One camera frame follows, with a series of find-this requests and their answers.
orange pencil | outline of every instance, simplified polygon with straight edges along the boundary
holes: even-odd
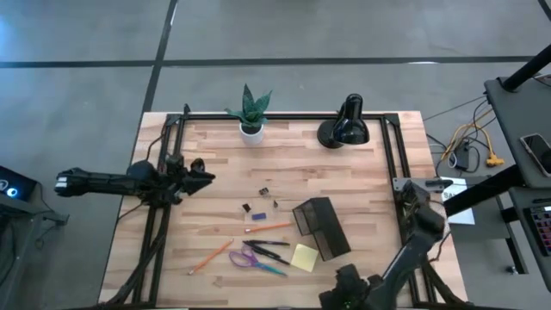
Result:
[[[269,225],[269,226],[247,228],[245,229],[245,233],[253,233],[253,232],[258,232],[265,229],[279,228],[279,227],[285,227],[285,226],[291,226],[291,225],[293,225],[293,223],[283,223],[283,224],[275,224],[275,225]]]
[[[214,251],[211,255],[209,255],[207,258],[205,258],[202,262],[200,262],[198,265],[193,268],[190,272],[188,272],[188,275],[193,275],[194,272],[196,272],[200,267],[206,265],[208,262],[211,261],[215,256],[220,254],[225,248],[227,248],[231,243],[233,242],[233,238],[231,240],[228,240],[228,242],[224,243],[218,250]]]

wooden table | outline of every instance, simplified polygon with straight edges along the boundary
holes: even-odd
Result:
[[[144,115],[134,162],[145,157],[147,147],[160,133],[165,115]],[[421,114],[400,112],[399,117],[412,176],[435,176]],[[194,158],[203,158],[206,171],[215,174],[216,179],[172,207],[158,307],[319,307],[318,294],[334,288],[338,268],[353,263],[362,276],[382,275],[400,242],[381,125],[366,121],[371,140],[365,145],[328,150],[316,139],[319,123],[271,121],[265,126],[262,144],[248,147],[240,139],[236,121],[186,122],[186,165]],[[152,149],[152,163],[157,163],[158,149],[159,144]],[[399,170],[398,152],[394,149],[393,153]],[[271,198],[258,194],[264,187],[269,189]],[[287,278],[242,269],[230,262],[228,252],[239,251],[243,239],[285,240],[292,244],[289,248],[271,249],[289,261],[297,243],[316,248],[313,237],[301,237],[297,226],[244,233],[245,228],[294,221],[292,209],[316,196],[331,198],[352,252],[327,262],[318,258],[312,273],[259,257],[261,262],[286,272]],[[277,200],[279,208],[273,208],[273,200]],[[268,219],[262,223],[251,220],[251,214],[241,208],[244,203],[251,205],[251,214],[265,212]],[[136,198],[125,198],[121,213],[138,204]],[[116,227],[100,301],[112,297],[136,266],[146,216],[147,207],[139,208]],[[188,276],[196,264],[229,238],[235,241],[226,251]],[[429,257],[435,255],[436,247]],[[453,292],[466,300],[451,236],[434,266]],[[144,292],[149,291],[148,276],[151,272],[145,277]],[[422,280],[419,290],[424,296]],[[399,294],[398,305],[410,304],[406,285]]]

table leg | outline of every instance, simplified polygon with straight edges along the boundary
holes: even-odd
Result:
[[[499,172],[493,177],[490,177],[473,187],[461,192],[458,195],[449,198],[444,202],[446,214],[452,216],[464,211],[473,205],[492,198],[505,192],[513,186],[521,186],[524,184],[523,176],[520,173],[517,165]]]

concrete floor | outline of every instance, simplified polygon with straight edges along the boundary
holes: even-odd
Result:
[[[154,60],[169,2],[4,0],[0,62]],[[181,0],[164,58],[530,56],[549,43],[550,30],[535,0]],[[358,92],[365,109],[428,116],[481,96],[485,80],[520,65],[165,67],[151,110],[181,110],[185,102],[195,111],[237,108],[248,83],[253,93],[274,90],[271,110],[334,110]],[[54,177],[73,166],[124,172],[151,77],[151,67],[0,69],[0,164],[43,182],[49,204],[71,215],[69,225],[49,233],[44,249],[32,254],[15,308],[96,302],[121,198],[59,198]],[[427,121],[427,132],[447,141],[471,121],[475,106]],[[496,153],[513,163],[498,123],[488,131]],[[484,167],[476,175],[499,169]],[[551,302],[515,229],[529,275],[503,272],[511,264],[504,241],[455,243],[470,301],[522,309]]]

lamp shade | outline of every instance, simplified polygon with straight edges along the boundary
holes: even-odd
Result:
[[[358,145],[369,142],[369,130],[362,120],[363,99],[351,94],[341,106],[336,120],[324,121],[318,129],[318,141],[327,148],[343,144]]]

